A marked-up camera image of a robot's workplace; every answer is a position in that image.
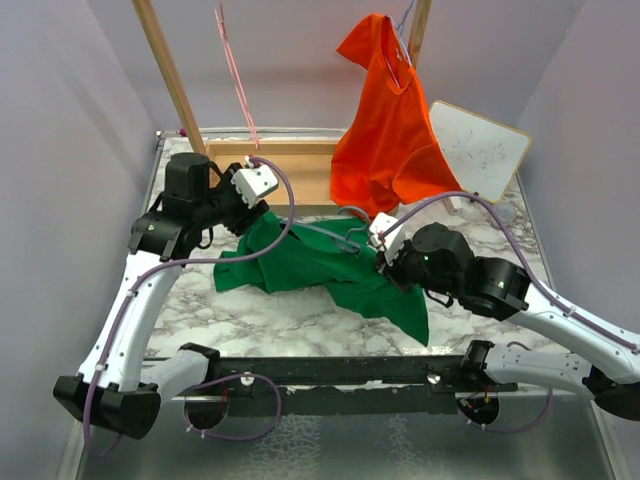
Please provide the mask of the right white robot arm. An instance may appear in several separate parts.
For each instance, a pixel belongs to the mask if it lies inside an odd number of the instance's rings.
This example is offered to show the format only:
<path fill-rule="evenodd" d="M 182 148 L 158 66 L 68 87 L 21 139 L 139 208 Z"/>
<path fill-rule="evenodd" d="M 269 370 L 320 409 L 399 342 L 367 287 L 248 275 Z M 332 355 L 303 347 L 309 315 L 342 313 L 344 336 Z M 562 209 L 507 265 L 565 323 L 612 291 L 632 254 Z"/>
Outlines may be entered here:
<path fill-rule="evenodd" d="M 532 330 L 564 347 L 562 354 L 473 341 L 451 380 L 472 391 L 532 384 L 592 400 L 626 420 L 639 418 L 639 337 L 569 303 L 524 268 L 475 255 L 464 236 L 432 223 L 407 237 L 380 214 L 369 228 L 376 267 L 403 290 L 413 286 L 444 306 L 458 303 L 486 318 Z"/>

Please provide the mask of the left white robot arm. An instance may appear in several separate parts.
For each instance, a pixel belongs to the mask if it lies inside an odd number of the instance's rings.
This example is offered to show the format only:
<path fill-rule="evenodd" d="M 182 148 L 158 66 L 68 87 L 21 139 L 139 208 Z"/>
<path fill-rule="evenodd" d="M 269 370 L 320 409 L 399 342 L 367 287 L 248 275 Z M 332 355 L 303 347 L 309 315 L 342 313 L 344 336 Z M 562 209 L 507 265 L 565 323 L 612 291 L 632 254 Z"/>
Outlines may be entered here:
<path fill-rule="evenodd" d="M 205 233 L 222 225 L 236 236 L 264 215 L 279 186 L 269 165 L 248 158 L 221 170 L 198 153 L 173 155 L 164 188 L 131 228 L 123 279 L 104 327 L 74 375 L 61 376 L 54 398 L 83 424 L 141 439 L 160 407 L 185 390 L 206 395 L 220 385 L 218 351 L 188 343 L 145 370 L 143 360 L 160 310 Z"/>

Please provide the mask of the blue grey plastic hanger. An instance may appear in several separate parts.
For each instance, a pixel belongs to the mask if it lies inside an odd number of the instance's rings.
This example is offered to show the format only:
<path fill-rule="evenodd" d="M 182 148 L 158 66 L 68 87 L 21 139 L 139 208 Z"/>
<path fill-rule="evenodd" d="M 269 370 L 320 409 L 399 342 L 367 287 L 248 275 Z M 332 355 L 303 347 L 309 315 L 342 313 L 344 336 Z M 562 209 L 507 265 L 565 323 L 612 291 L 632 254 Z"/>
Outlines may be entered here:
<path fill-rule="evenodd" d="M 311 225 L 310 223 L 294 221 L 293 224 L 301 228 L 305 228 L 329 237 L 333 241 L 334 245 L 342 252 L 358 253 L 361 251 L 362 245 L 355 241 L 352 241 L 351 235 L 356 232 L 366 231 L 368 227 L 371 225 L 371 218 L 366 211 L 364 211 L 360 207 L 353 206 L 353 205 L 340 207 L 338 210 L 338 214 L 341 215 L 343 213 L 348 213 L 354 218 L 360 218 L 364 222 L 364 225 L 350 228 L 345 235 L 339 235 L 336 232 L 333 232 L 331 230 L 328 230 L 322 227 L 318 227 L 316 225 Z"/>

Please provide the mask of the green t shirt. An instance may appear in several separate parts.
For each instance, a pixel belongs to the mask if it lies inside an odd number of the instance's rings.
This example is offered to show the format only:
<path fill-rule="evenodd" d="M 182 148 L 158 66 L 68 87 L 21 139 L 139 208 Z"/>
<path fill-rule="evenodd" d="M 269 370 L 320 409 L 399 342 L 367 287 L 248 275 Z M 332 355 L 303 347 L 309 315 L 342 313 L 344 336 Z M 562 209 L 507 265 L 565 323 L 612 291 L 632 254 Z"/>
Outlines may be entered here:
<path fill-rule="evenodd" d="M 363 226 L 360 218 L 342 217 L 311 223 L 339 235 Z M 322 234 L 293 225 L 272 251 L 256 259 L 216 264 L 213 279 L 219 292 L 245 285 L 272 294 L 322 286 L 334 303 L 364 318 L 386 318 L 406 335 L 429 342 L 428 310 L 422 290 L 403 292 L 376 271 L 366 231 L 351 235 L 362 245 L 358 253 L 340 251 Z"/>

